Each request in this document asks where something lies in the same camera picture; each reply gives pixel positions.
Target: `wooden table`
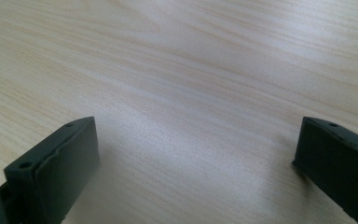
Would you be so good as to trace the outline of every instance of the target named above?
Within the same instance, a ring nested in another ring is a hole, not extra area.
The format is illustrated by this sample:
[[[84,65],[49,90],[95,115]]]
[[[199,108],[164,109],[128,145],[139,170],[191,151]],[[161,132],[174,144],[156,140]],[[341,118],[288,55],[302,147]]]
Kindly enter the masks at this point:
[[[87,116],[65,224],[355,223],[291,161],[304,116],[358,133],[358,1],[0,0],[0,184]]]

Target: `light wood surface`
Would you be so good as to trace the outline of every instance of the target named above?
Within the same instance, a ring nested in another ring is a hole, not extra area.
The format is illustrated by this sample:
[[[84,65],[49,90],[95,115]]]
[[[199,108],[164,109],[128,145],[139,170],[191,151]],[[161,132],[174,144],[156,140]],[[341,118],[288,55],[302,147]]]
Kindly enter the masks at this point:
[[[291,161],[303,116],[358,133],[358,1],[0,0],[0,184],[87,116],[64,224],[355,223]]]

